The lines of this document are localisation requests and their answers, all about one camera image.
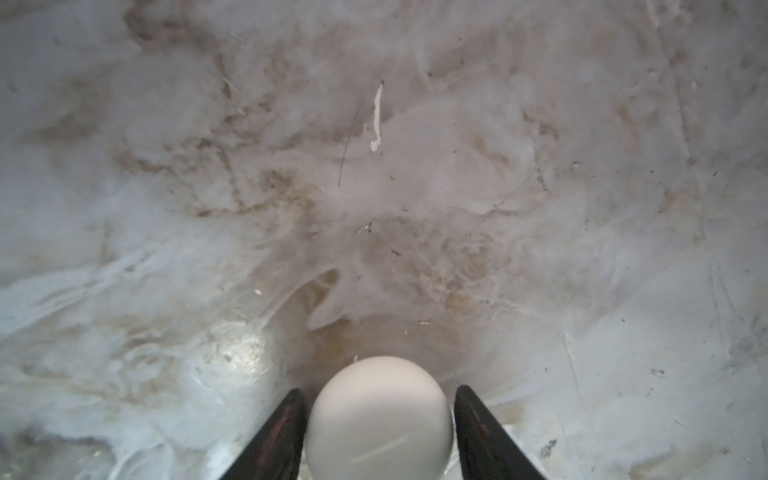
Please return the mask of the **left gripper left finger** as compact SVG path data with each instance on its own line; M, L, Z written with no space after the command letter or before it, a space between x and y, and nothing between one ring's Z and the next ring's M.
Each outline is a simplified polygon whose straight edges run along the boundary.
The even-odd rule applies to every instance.
M221 480L296 480L307 429L308 403L290 390Z

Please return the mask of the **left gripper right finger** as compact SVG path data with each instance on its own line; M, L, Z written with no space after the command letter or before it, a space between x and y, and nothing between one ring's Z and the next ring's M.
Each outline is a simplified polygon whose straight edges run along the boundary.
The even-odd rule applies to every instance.
M455 394L454 419L464 480L544 480L468 385Z

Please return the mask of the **white earbud charging case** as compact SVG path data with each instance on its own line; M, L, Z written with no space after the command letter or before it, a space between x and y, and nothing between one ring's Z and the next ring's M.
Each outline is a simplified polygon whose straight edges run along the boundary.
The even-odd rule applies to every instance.
M359 360L317 396L305 438L314 479L440 479L453 446L445 393L419 365Z

